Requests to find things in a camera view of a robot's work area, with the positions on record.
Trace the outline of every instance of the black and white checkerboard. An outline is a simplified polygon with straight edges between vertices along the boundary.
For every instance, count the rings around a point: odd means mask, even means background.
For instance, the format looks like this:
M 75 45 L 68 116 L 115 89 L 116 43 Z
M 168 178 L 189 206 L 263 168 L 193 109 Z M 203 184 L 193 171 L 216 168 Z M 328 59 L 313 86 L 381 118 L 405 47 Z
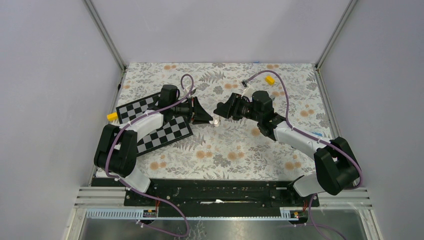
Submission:
M 116 107 L 119 122 L 121 124 L 127 123 L 141 116 L 148 108 L 158 104 L 156 100 L 159 96 L 160 92 Z M 185 118 L 182 116 L 173 118 L 161 128 L 151 131 L 137 143 L 137 156 L 141 156 L 191 135 L 193 135 L 192 129 Z

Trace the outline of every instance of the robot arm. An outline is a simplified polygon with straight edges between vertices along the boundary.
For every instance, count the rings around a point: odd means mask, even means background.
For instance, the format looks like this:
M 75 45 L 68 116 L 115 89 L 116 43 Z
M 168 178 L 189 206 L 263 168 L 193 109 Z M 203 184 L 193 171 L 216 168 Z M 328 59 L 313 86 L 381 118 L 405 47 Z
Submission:
M 120 176 L 133 188 L 145 193 L 150 185 L 150 179 L 137 167 L 137 143 L 147 134 L 162 127 L 172 117 L 185 117 L 191 124 L 209 124 L 213 118 L 202 108 L 197 97 L 190 97 L 185 102 L 170 109 L 153 113 L 163 107 L 177 102 L 179 97 L 178 88 L 174 85 L 164 85 L 160 91 L 160 97 L 151 109 L 148 109 L 146 117 L 127 127 L 117 141 L 113 149 L 109 171 Z M 103 170 L 106 168 L 106 160 L 116 135 L 127 123 L 119 126 L 108 124 L 103 128 L 97 150 L 94 156 L 94 165 Z
M 288 144 L 314 159 L 316 173 L 301 176 L 290 184 L 290 188 L 300 197 L 320 192 L 337 195 L 344 188 L 351 186 L 353 181 L 359 177 L 359 173 L 352 163 L 336 150 L 293 130 L 286 122 L 285 117 L 274 112 L 273 100 L 266 91 L 255 91 L 251 99 L 250 101 L 246 96 L 232 93 L 227 102 L 217 104 L 213 113 L 226 119 L 254 120 L 265 137 Z M 356 162 L 355 156 L 344 138 L 337 137 L 331 140 L 319 137 L 319 139 L 332 143 Z

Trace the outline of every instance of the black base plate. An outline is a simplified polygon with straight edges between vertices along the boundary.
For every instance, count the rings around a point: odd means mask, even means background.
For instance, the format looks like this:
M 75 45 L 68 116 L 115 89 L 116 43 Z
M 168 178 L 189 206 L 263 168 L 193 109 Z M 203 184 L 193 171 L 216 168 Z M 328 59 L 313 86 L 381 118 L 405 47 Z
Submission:
M 147 194 L 178 205 L 187 217 L 280 217 L 280 207 L 303 207 L 304 201 L 311 196 L 292 199 L 286 189 L 289 181 L 253 181 L 253 180 L 186 180 L 186 179 L 150 179 Z M 120 187 L 120 182 L 110 178 L 94 178 L 93 187 Z M 201 204 L 201 202 L 226 203 Z M 126 191 L 125 206 L 151 207 L 155 201 Z M 319 200 L 312 206 L 318 207 Z M 159 217 L 180 217 L 171 206 L 161 202 Z

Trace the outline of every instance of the gray wall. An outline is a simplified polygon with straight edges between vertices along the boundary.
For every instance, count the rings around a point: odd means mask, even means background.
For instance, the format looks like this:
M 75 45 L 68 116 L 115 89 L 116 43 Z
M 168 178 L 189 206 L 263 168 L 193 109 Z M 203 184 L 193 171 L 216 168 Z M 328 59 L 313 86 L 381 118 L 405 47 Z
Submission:
M 81 0 L 0 5 L 0 239 L 57 240 L 120 71 Z
M 423 0 L 359 1 L 322 68 L 387 240 L 424 233 L 423 12 Z
M 94 0 L 127 63 L 315 63 L 349 0 Z

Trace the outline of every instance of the floral patterned surface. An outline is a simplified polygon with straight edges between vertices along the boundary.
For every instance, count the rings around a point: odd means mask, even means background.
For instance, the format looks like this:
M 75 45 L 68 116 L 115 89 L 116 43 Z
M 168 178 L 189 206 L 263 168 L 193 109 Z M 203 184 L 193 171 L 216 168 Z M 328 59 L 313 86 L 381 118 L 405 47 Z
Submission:
M 117 105 L 157 93 L 164 84 L 180 88 L 180 77 L 191 74 L 203 108 L 212 114 L 232 92 L 243 92 L 242 80 L 270 69 L 286 84 L 287 93 L 271 73 L 252 80 L 256 90 L 275 96 L 274 109 L 284 116 L 289 94 L 293 125 L 331 138 L 330 125 L 311 64 L 262 63 L 131 63 Z M 269 85 L 266 76 L 276 82 Z M 190 79 L 184 79 L 188 86 Z M 136 166 L 150 178 L 293 180 L 315 170 L 312 159 L 287 144 L 263 136 L 256 122 L 221 118 L 220 125 L 191 125 L 193 136 L 137 158 Z

